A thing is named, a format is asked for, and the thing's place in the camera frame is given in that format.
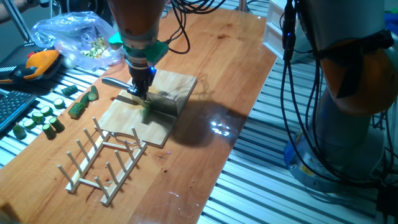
keyboard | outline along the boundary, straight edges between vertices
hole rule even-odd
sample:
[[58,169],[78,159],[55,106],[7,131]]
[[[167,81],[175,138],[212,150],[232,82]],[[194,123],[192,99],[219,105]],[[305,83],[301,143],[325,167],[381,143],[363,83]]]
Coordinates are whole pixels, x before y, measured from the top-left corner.
[[35,99],[35,95],[20,91],[11,91],[6,95],[0,93],[0,131],[9,126]]

knife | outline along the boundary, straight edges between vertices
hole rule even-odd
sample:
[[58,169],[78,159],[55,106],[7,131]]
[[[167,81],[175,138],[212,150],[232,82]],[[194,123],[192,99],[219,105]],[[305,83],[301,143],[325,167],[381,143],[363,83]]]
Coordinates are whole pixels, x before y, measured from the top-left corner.
[[[115,78],[103,78],[102,83],[105,85],[109,85],[111,87],[119,88],[121,90],[126,90],[128,93],[132,95],[132,100],[138,103],[142,103],[143,100],[136,96],[135,89],[132,85],[129,85],[125,82],[117,80]],[[177,110],[177,102],[175,100],[171,100],[164,96],[157,95],[155,93],[147,92],[147,100],[145,102],[150,104],[150,108],[152,110],[156,110],[161,113],[165,113],[171,116],[178,116]]]

metal frame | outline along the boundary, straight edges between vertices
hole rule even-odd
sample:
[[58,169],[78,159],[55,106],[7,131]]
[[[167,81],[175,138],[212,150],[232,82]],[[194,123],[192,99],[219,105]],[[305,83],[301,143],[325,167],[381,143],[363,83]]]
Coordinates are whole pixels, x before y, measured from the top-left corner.
[[27,28],[25,20],[14,2],[11,0],[1,0],[1,2],[6,8],[8,14],[10,15],[12,21],[14,22],[24,41],[30,43],[32,41],[32,35],[30,34],[30,30]]

cucumber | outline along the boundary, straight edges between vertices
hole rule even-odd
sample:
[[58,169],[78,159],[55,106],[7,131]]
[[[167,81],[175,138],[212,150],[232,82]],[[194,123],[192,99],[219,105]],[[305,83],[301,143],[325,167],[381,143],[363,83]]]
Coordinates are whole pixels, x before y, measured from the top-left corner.
[[90,92],[86,93],[80,100],[80,103],[83,103],[86,107],[88,106],[88,103],[90,102],[88,100],[88,95],[90,94]]
[[88,99],[90,101],[95,101],[98,99],[98,90],[97,87],[92,86],[91,91],[89,92]]
[[85,108],[86,105],[84,105],[83,103],[75,103],[68,111],[68,114],[71,118],[78,119],[81,114],[83,114]]
[[62,132],[65,130],[64,125],[58,120],[57,117],[52,117],[49,122],[57,132]]
[[140,110],[139,114],[141,115],[142,118],[148,118],[150,115],[150,108],[146,107],[146,108]]
[[74,93],[77,93],[78,89],[77,89],[77,86],[76,86],[76,85],[72,85],[72,86],[68,86],[68,87],[64,88],[64,89],[61,90],[61,91],[62,91],[62,93],[63,93],[65,96],[70,96],[70,95],[72,95],[72,94],[74,94]]
[[28,130],[31,130],[36,127],[36,123],[32,119],[29,118],[24,122],[24,127]]
[[52,115],[52,109],[49,106],[45,106],[43,107],[40,112],[44,115],[44,116],[50,116]]
[[47,136],[47,139],[52,140],[57,137],[57,134],[55,133],[54,129],[51,128],[51,125],[45,124],[43,125],[43,132]]
[[61,98],[55,99],[54,100],[54,106],[58,110],[64,109],[65,108],[65,102]]
[[22,140],[22,139],[25,139],[25,138],[26,138],[25,129],[24,129],[21,125],[19,125],[19,124],[16,124],[16,125],[14,126],[14,128],[12,129],[12,132],[14,133],[15,137],[16,137],[18,140]]
[[33,113],[32,120],[36,122],[36,124],[42,124],[44,122],[44,115],[42,113]]

knife handle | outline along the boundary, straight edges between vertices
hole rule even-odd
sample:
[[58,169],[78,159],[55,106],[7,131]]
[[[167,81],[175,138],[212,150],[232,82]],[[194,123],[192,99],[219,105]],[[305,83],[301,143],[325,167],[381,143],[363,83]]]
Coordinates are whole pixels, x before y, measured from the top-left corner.
[[121,90],[128,90],[131,87],[131,85],[122,82],[120,80],[117,80],[115,78],[103,78],[102,83],[104,83],[105,85],[109,85],[111,87],[119,88]]

